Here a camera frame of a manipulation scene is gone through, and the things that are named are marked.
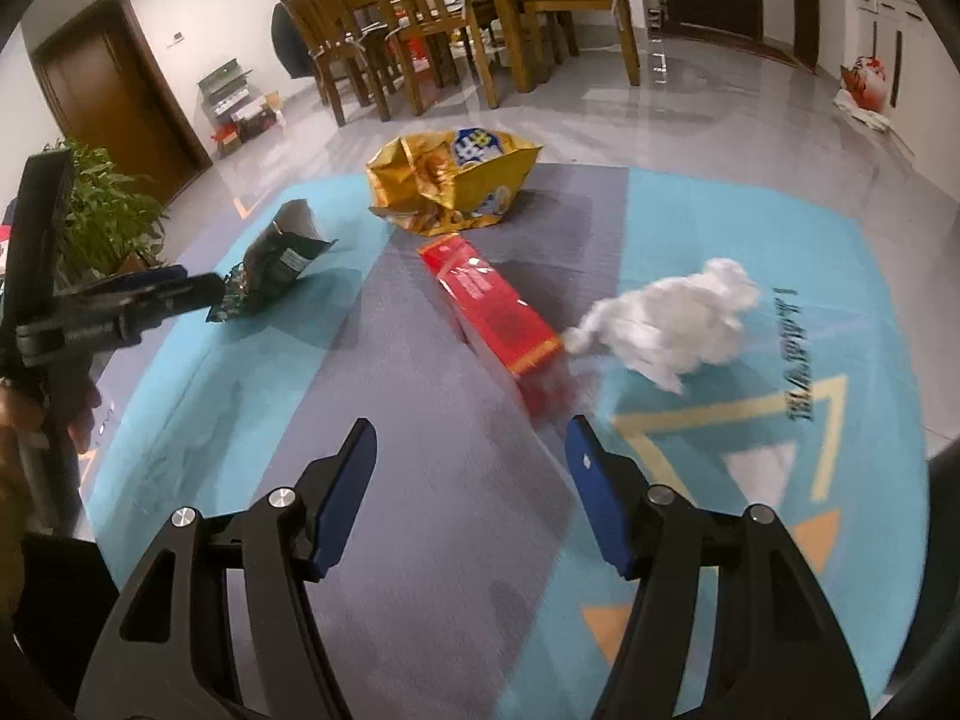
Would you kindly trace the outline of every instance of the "silver screw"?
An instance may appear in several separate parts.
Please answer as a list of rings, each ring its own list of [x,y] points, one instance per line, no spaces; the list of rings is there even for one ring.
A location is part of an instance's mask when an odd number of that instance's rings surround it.
[[[750,519],[754,522],[760,522],[760,525],[769,525],[776,519],[774,509],[764,504],[757,503],[750,507]]]
[[[194,509],[191,509],[189,506],[184,506],[182,509],[177,509],[176,512],[174,512],[173,516],[170,517],[170,521],[174,523],[175,528],[185,528],[196,518],[197,513]]]
[[[269,500],[274,509],[286,509],[296,501],[296,493],[291,488],[277,488],[270,493]]]
[[[647,498],[650,499],[650,503],[655,503],[658,506],[669,506],[676,497],[677,493],[674,493],[666,485],[653,485],[647,490]]]

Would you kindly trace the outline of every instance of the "green potted plant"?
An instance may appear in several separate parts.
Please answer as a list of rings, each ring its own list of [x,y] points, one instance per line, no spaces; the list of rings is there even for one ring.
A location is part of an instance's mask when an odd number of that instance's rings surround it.
[[[59,278],[69,286],[112,276],[118,271],[160,264],[163,206],[133,191],[144,176],[117,172],[105,148],[67,138],[50,148],[73,151],[74,183],[64,217]]]

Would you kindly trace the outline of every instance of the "yellow plastic packaging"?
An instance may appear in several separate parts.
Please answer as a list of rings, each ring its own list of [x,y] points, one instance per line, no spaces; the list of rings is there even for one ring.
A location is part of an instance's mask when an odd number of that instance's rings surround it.
[[[370,210],[424,236],[496,224],[541,148],[480,127],[401,135],[367,162]]]

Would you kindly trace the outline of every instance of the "white triangle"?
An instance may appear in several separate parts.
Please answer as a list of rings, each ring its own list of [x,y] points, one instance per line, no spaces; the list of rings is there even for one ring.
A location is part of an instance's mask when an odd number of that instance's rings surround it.
[[[797,458],[797,445],[784,442],[756,446],[722,458],[747,503],[764,503],[776,509],[784,499],[786,483]]]

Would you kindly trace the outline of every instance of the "cardboard box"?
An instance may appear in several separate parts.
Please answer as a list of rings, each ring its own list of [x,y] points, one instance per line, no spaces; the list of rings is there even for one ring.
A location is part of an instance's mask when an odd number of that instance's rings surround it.
[[[563,415],[572,387],[560,336],[454,233],[419,250],[435,276],[464,340],[539,422]]]

